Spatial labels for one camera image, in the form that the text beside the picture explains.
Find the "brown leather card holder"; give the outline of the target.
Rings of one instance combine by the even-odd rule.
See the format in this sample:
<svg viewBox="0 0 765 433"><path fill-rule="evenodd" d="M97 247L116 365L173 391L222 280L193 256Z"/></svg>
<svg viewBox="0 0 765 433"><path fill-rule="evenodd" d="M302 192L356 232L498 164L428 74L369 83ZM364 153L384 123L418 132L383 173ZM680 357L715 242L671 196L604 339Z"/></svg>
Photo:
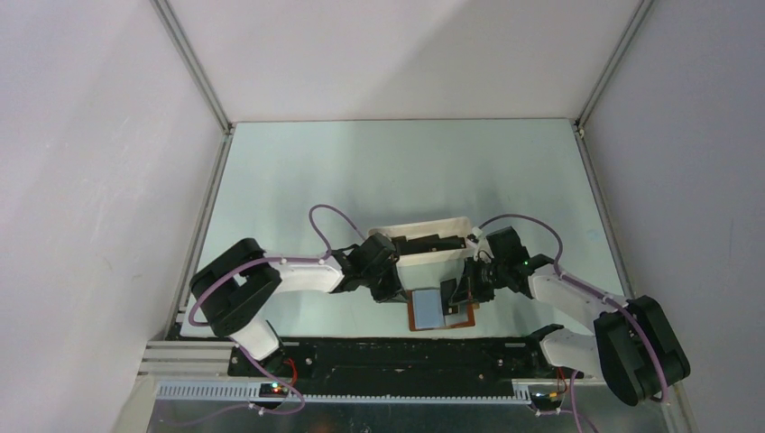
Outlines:
<svg viewBox="0 0 765 433"><path fill-rule="evenodd" d="M409 331L448 330L475 326L472 307L457 307L453 313L442 302L440 289L411 290L408 293Z"/></svg>

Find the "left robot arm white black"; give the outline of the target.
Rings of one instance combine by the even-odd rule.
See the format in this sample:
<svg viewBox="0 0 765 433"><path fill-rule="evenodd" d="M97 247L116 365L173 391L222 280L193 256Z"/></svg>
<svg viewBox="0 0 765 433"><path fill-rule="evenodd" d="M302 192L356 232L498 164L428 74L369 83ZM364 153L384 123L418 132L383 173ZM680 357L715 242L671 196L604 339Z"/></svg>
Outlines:
<svg viewBox="0 0 765 433"><path fill-rule="evenodd" d="M272 296L367 288L378 303L403 302L399 260L393 242L380 234L321 256L268 253L255 239L245 238L192 277L189 289L195 302L188 322L232 340L250 355L251 365L261 374L275 375L285 364L285 352L278 334L261 315Z"/></svg>

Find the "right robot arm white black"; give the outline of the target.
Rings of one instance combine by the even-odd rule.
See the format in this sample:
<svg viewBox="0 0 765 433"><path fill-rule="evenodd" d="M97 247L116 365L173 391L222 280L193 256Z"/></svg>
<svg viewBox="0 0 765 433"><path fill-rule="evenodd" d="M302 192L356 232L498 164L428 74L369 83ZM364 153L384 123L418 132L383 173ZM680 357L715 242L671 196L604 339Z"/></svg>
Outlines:
<svg viewBox="0 0 765 433"><path fill-rule="evenodd" d="M555 325L529 347L530 373L547 377L559 366L599 378L623 403L659 401L691 374L687 355L659 302L602 291L566 272L545 254L532 256L510 226L488 235L474 229L465 245L463 274L453 299L484 303L508 289L548 304L587 329Z"/></svg>

